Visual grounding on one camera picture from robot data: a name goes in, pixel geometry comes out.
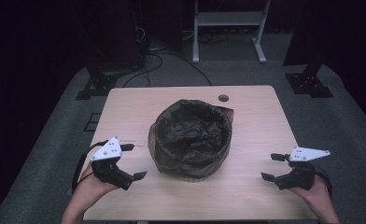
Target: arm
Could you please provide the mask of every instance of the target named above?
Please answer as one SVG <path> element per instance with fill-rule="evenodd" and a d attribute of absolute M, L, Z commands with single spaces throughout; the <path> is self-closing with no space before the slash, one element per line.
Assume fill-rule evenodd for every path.
<path fill-rule="evenodd" d="M 302 197 L 308 207 L 319 218 L 320 223 L 340 223 L 329 196 L 328 187 L 321 177 L 315 175 L 314 185 L 309 190 L 290 189 Z"/>
<path fill-rule="evenodd" d="M 99 199 L 117 187 L 100 181 L 92 173 L 91 164 L 81 175 L 80 183 L 63 213 L 62 224 L 82 223 L 84 213 Z"/>

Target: cable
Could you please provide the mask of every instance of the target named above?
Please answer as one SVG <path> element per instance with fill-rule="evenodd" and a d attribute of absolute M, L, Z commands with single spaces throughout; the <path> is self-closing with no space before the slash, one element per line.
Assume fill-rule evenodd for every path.
<path fill-rule="evenodd" d="M 89 175 L 86 175 L 86 176 L 82 177 L 82 178 L 77 182 L 77 184 L 81 183 L 81 181 L 83 181 L 85 178 L 87 178 L 87 177 L 88 177 L 88 176 L 90 176 L 90 175 L 93 175 L 93 172 L 91 172 Z"/>
<path fill-rule="evenodd" d="M 190 39 L 190 38 L 192 38 L 193 36 L 194 36 L 194 32 L 193 31 L 190 31 L 190 34 L 189 35 L 183 37 L 183 42 L 186 41 L 186 40 L 188 40 L 188 39 Z"/>
<path fill-rule="evenodd" d="M 146 68 L 146 65 L 145 66 L 143 66 L 143 68 L 141 68 L 140 70 L 142 71 L 142 73 L 143 73 L 143 77 L 148 81 L 148 84 L 146 85 L 146 87 L 150 87 L 150 82 L 151 82 L 151 80 L 150 80 L 150 78 L 149 78 L 149 74 L 148 74 L 148 69 Z"/>
<path fill-rule="evenodd" d="M 81 154 L 80 159 L 78 160 L 77 166 L 76 166 L 76 170 L 75 173 L 73 174 L 73 179 L 72 179 L 72 192 L 75 192 L 75 189 L 79 183 L 78 178 L 80 177 L 81 174 L 81 169 L 83 168 L 84 165 L 84 161 L 87 158 L 87 154 L 95 147 L 99 147 L 99 146 L 103 146 L 107 141 L 104 142 L 98 142 L 93 144 L 92 146 L 90 146 L 83 154 Z"/>
<path fill-rule="evenodd" d="M 181 57 L 179 55 L 175 55 L 173 53 L 158 53 L 158 54 L 169 54 L 169 55 L 173 55 L 173 56 L 175 56 L 177 58 L 180 58 L 181 60 L 187 62 L 189 65 L 191 65 L 193 68 L 195 68 L 195 70 L 197 70 L 198 72 L 200 72 L 206 78 L 207 82 L 209 83 L 209 86 L 213 86 L 212 85 L 212 82 L 209 80 L 209 78 L 206 76 L 206 74 L 203 71 L 201 71 L 200 69 L 198 69 L 194 64 L 192 64 L 191 62 L 189 62 L 187 59 L 185 59 L 185 58 L 183 58 L 183 57 Z"/>
<path fill-rule="evenodd" d="M 145 32 L 145 30 L 143 29 L 143 28 L 141 28 L 141 27 L 135 27 L 135 29 L 136 30 L 141 30 L 142 31 L 142 33 L 143 33 L 143 35 L 142 35 L 142 37 L 140 38 L 140 40 L 136 40 L 137 42 L 139 42 L 139 43 L 142 43 L 142 40 L 145 38 L 145 36 L 146 36 L 146 32 Z"/>
<path fill-rule="evenodd" d="M 316 169 L 318 169 L 328 180 L 330 180 L 329 179 L 329 176 L 328 176 L 328 173 L 326 173 L 326 171 L 325 170 L 323 170 L 322 168 L 320 168 L 319 166 L 316 166 L 316 165 L 314 165 L 314 167 L 316 168 Z"/>
<path fill-rule="evenodd" d="M 122 88 L 125 88 L 125 86 L 126 86 L 126 85 L 127 85 L 127 84 L 132 80 L 132 79 L 134 79 L 134 78 L 136 78 L 136 77 L 139 77 L 139 76 L 141 76 L 141 75 L 144 75 L 145 73 L 152 72 L 152 71 L 154 71 L 154 70 L 158 69 L 159 67 L 161 67 L 161 65 L 162 65 L 162 58 L 161 58 L 160 56 L 155 55 L 155 54 L 149 54 L 149 56 L 154 56 L 154 57 L 157 57 L 158 59 L 160 59 L 160 64 L 159 64 L 159 65 L 157 65 L 155 68 L 152 68 L 152 69 L 150 69 L 150 70 L 147 70 L 147 69 L 146 69 L 146 72 L 142 72 L 142 73 L 136 74 L 135 76 L 131 77 L 130 79 L 128 79 L 128 80 L 124 83 L 124 85 L 122 86 Z"/>
<path fill-rule="evenodd" d="M 160 47 L 157 49 L 149 49 L 149 51 L 155 53 L 155 52 L 161 51 L 163 49 L 168 49 L 168 48 L 169 48 L 169 46 L 164 46 L 164 47 Z"/>
<path fill-rule="evenodd" d="M 221 42 L 229 40 L 228 35 L 224 34 L 224 36 L 225 36 L 225 38 L 222 38 L 218 35 L 203 34 L 203 35 L 200 35 L 200 39 L 198 40 L 198 43 L 204 44 L 204 45 L 216 45 L 216 44 L 219 44 Z"/>

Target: shelf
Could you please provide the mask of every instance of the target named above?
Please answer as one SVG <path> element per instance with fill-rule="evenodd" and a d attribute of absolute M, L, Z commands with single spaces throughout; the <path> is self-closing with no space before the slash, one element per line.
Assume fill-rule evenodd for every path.
<path fill-rule="evenodd" d="M 198 26 L 260 25 L 262 12 L 199 12 Z"/>

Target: trash bag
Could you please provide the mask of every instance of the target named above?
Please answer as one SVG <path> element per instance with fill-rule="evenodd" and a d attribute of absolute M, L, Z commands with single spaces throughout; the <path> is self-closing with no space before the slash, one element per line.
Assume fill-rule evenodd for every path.
<path fill-rule="evenodd" d="M 148 148 L 160 173 L 198 182 L 224 162 L 232 139 L 233 110 L 179 100 L 151 125 Z"/>

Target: wooden table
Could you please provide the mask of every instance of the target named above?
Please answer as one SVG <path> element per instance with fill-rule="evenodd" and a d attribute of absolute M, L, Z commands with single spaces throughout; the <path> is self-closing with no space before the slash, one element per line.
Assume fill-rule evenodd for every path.
<path fill-rule="evenodd" d="M 225 94 L 228 102 L 218 97 Z M 202 100 L 234 110 L 230 154 L 206 180 L 188 183 L 160 174 L 148 151 L 151 124 L 180 99 Z M 260 172 L 283 175 L 286 162 L 271 153 L 290 153 L 296 141 L 270 86 L 133 88 L 110 91 L 92 143 L 117 135 L 124 152 L 118 167 L 133 175 L 148 171 L 125 191 L 108 193 L 85 214 L 89 220 L 249 220 L 316 218 L 289 190 L 262 180 Z"/>

